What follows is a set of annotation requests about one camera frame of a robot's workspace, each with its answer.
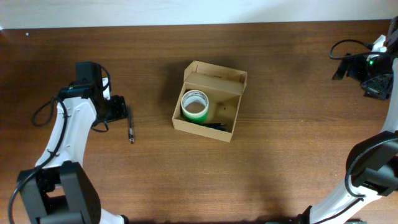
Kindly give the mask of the grey clear pen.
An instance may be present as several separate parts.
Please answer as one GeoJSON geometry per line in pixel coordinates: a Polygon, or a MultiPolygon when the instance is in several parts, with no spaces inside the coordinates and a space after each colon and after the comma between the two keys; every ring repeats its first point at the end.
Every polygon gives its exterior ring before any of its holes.
{"type": "Polygon", "coordinates": [[[131,144],[134,143],[134,130],[133,130],[133,125],[132,125],[132,112],[129,106],[127,106],[127,115],[128,115],[128,125],[129,125],[129,141],[131,144]]]}

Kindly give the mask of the beige masking tape roll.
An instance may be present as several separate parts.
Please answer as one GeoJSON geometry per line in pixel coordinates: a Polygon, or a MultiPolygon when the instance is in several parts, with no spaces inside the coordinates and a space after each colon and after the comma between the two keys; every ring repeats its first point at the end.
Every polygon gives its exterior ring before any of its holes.
{"type": "Polygon", "coordinates": [[[181,100],[181,109],[191,113],[199,113],[203,110],[209,110],[210,102],[207,95],[200,90],[189,90],[181,100]]]}

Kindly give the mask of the green tape roll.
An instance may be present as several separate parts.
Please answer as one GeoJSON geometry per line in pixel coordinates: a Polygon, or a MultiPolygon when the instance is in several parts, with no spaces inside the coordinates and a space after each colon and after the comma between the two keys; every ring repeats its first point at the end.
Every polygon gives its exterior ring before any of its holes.
{"type": "Polygon", "coordinates": [[[187,110],[182,110],[183,117],[186,121],[201,124],[204,123],[208,117],[208,110],[203,110],[199,113],[191,113],[187,110]]]}

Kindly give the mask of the black pen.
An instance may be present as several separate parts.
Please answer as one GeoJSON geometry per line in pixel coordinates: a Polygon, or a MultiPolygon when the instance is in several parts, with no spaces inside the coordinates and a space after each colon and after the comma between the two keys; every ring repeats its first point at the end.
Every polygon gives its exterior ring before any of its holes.
{"type": "Polygon", "coordinates": [[[204,124],[201,124],[201,126],[206,126],[206,127],[212,127],[212,126],[223,127],[223,126],[227,126],[227,124],[225,124],[225,123],[204,123],[204,124]]]}

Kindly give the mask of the cardboard box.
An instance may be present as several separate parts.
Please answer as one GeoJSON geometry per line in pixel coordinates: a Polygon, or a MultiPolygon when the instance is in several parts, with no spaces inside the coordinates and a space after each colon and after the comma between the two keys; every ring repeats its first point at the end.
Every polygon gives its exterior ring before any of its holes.
{"type": "Polygon", "coordinates": [[[174,129],[191,134],[230,142],[239,106],[247,85],[248,73],[210,63],[194,61],[183,73],[183,86],[172,115],[174,129]],[[181,109],[182,96],[189,90],[204,92],[210,102],[208,117],[204,123],[225,123],[226,131],[201,126],[184,119],[181,109]]]}

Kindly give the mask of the blue pen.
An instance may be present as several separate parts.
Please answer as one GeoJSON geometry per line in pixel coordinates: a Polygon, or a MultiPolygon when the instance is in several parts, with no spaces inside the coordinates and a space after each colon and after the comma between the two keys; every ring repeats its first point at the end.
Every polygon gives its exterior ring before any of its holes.
{"type": "Polygon", "coordinates": [[[226,131],[226,128],[224,128],[222,126],[209,126],[208,128],[216,129],[219,131],[226,131]]]}

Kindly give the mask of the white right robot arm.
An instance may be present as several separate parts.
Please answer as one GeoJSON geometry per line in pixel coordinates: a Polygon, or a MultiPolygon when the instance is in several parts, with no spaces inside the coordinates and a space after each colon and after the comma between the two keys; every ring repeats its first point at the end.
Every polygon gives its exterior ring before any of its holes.
{"type": "Polygon", "coordinates": [[[367,52],[339,57],[333,79],[351,77],[365,97],[389,101],[384,125],[379,134],[352,148],[337,188],[293,223],[351,223],[367,204],[397,191],[397,18],[391,20],[387,35],[364,47],[367,52]]]}

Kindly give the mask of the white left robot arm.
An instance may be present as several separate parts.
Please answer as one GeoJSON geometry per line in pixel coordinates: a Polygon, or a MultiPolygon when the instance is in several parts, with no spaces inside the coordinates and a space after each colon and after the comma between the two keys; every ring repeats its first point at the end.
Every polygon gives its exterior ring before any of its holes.
{"type": "Polygon", "coordinates": [[[128,118],[122,96],[108,87],[68,87],[48,102],[56,121],[33,169],[22,170],[7,208],[14,223],[13,205],[21,196],[31,223],[129,223],[125,215],[105,210],[83,170],[86,142],[97,124],[128,118]]]}

